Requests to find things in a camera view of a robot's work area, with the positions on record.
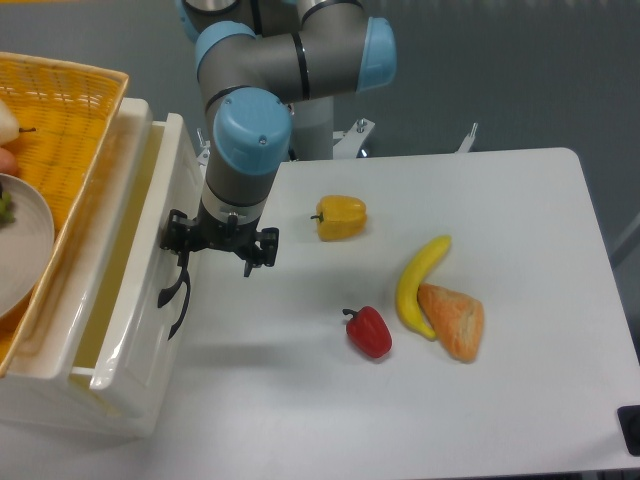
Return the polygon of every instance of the red bell pepper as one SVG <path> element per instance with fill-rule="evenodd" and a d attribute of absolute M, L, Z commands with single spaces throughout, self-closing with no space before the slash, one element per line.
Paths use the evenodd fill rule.
<path fill-rule="evenodd" d="M 345 308 L 342 313 L 353 315 L 347 322 L 347 335 L 365 354 L 380 358 L 391 350 L 391 334 L 375 308 L 362 307 L 358 312 Z"/>

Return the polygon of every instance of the white plate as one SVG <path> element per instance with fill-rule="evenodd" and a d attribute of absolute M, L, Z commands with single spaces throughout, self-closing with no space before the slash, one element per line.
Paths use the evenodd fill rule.
<path fill-rule="evenodd" d="M 53 216 L 42 195 L 16 177 L 0 174 L 11 194 L 13 223 L 0 224 L 0 318 L 34 287 L 51 257 Z"/>

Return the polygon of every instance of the fruit on plate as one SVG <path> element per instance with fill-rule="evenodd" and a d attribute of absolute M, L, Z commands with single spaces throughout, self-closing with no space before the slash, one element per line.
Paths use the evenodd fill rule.
<path fill-rule="evenodd" d="M 435 340 L 437 335 L 425 322 L 418 305 L 418 287 L 449 251 L 450 246 L 451 236 L 449 235 L 436 237 L 423 246 L 405 267 L 396 287 L 398 317 L 407 328 L 429 340 Z"/>
<path fill-rule="evenodd" d="M 357 235 L 367 223 L 367 206 L 356 197 L 327 195 L 316 205 L 318 236 L 323 242 Z"/>
<path fill-rule="evenodd" d="M 484 329 L 482 303 L 465 293 L 428 283 L 418 288 L 418 302 L 445 350 L 461 362 L 473 362 Z"/>
<path fill-rule="evenodd" d="M 18 162 L 16 157 L 6 148 L 0 147 L 0 173 L 16 176 L 18 174 Z"/>
<path fill-rule="evenodd" d="M 7 104 L 0 100 L 0 145 L 9 143 L 20 136 L 20 124 Z"/>
<path fill-rule="evenodd" d="M 2 183 L 0 183 L 0 224 L 11 223 L 13 221 L 13 212 L 11 212 L 11 194 L 2 188 Z"/>
<path fill-rule="evenodd" d="M 347 322 L 349 340 L 371 358 L 380 358 L 391 350 L 391 334 L 387 324 L 373 307 L 362 307 L 359 311 L 342 310 L 352 315 Z"/>

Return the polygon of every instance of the white drawer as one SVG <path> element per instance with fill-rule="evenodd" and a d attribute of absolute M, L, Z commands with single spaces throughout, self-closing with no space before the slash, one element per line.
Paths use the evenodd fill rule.
<path fill-rule="evenodd" d="M 83 231 L 65 254 L 46 314 L 0 380 L 0 418 L 125 435 L 153 430 L 180 341 L 167 340 L 184 287 L 166 306 L 177 257 L 159 248 L 171 208 L 197 213 L 202 174 L 178 115 L 152 122 L 125 99 Z M 196 274 L 197 254 L 190 262 Z"/>

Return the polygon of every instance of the banana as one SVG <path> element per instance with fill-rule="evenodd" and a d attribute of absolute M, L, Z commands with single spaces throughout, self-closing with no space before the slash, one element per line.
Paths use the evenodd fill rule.
<path fill-rule="evenodd" d="M 418 287 L 424 277 L 449 251 L 451 236 L 434 238 L 413 257 L 400 276 L 396 287 L 396 311 L 406 327 L 429 340 L 436 339 L 436 332 L 427 325 L 418 305 Z"/>

